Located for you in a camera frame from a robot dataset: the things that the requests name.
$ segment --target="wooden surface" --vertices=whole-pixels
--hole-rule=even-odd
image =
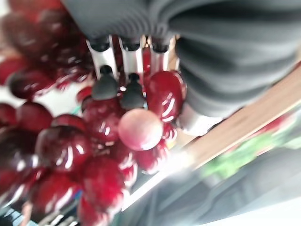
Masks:
[[[265,96],[239,110],[203,137],[185,146],[196,168],[238,144],[301,103],[301,63]]]

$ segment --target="balloon cluster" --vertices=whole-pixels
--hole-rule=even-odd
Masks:
[[[35,211],[59,210],[79,191],[78,216],[84,226],[106,225],[120,211],[138,168],[153,174],[169,156],[171,124],[183,104],[185,86],[176,71],[149,75],[150,52],[143,53],[143,101],[147,110],[126,110],[121,98],[130,90],[119,81],[114,98],[92,98],[85,87],[76,98],[82,117],[53,117],[35,97],[64,89],[95,74],[85,37],[59,0],[10,0],[13,12],[2,31],[17,54],[0,63],[0,83],[26,99],[14,108],[0,103],[0,206],[29,200]],[[114,42],[119,73],[120,47]]]

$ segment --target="shiny red balloon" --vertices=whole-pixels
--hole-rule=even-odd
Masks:
[[[49,92],[54,81],[41,70],[27,69],[12,74],[6,84],[14,96],[32,100]]]
[[[110,222],[109,215],[96,211],[83,195],[79,200],[77,216],[82,226],[107,226]]]
[[[29,66],[28,62],[22,58],[7,59],[0,63],[0,85],[4,85],[6,80],[13,73],[25,69]]]
[[[160,71],[145,84],[148,109],[163,122],[175,119],[183,105],[183,83],[177,72]]]
[[[151,111],[134,109],[125,113],[119,123],[120,140],[135,151],[153,148],[161,139],[163,125]]]
[[[83,119],[74,114],[61,114],[55,117],[51,122],[51,126],[73,126],[83,132],[87,132],[86,124]]]
[[[177,138],[177,130],[170,123],[165,123],[163,126],[162,138],[166,141],[172,142]]]
[[[20,128],[39,133],[50,127],[51,113],[41,104],[25,102],[16,110],[17,123]]]
[[[133,184],[137,180],[137,175],[138,175],[138,165],[137,165],[137,163],[134,162],[132,166],[123,169],[122,173],[125,177],[124,183],[126,184],[126,186],[127,187],[133,186]]]
[[[2,20],[2,29],[6,39],[26,58],[35,62],[48,62],[53,40],[23,15],[6,15]]]
[[[38,26],[57,40],[70,35],[71,23],[70,17],[62,10],[43,10],[38,18]]]
[[[71,126],[57,126],[41,131],[35,152],[46,166],[59,172],[75,170],[92,155],[90,139],[81,130]]]
[[[121,115],[117,98],[102,101],[90,99],[85,103],[83,119],[87,123],[90,136],[104,144],[119,139],[118,125]]]
[[[38,167],[34,154],[36,134],[24,129],[8,128],[0,132],[0,166],[22,172],[22,176]]]
[[[19,179],[20,183],[17,183],[16,181],[18,180],[16,180],[16,185],[10,188],[10,191],[6,197],[7,202],[14,203],[21,198],[27,199],[34,184],[47,175],[48,172],[48,169],[45,167],[37,167],[33,169],[27,177],[22,180]]]
[[[121,170],[132,166],[134,163],[133,150],[125,146],[121,141],[117,141],[110,147],[110,158],[118,163]]]
[[[118,164],[104,156],[92,158],[86,163],[82,185],[87,201],[97,211],[111,215],[121,210],[128,194]]]
[[[86,97],[89,97],[91,95],[92,95],[92,86],[87,86],[81,89],[77,93],[76,100],[79,104],[81,104]]]
[[[0,128],[16,125],[16,110],[9,104],[0,103]]]
[[[169,156],[169,150],[164,140],[161,140],[154,148],[145,152],[136,152],[135,159],[139,168],[145,174],[154,174],[158,172],[166,163]]]
[[[35,184],[30,202],[34,211],[47,214],[66,206],[79,190],[79,184],[66,174],[53,172]]]
[[[10,191],[21,178],[20,172],[6,167],[0,167],[0,207],[11,200]]]

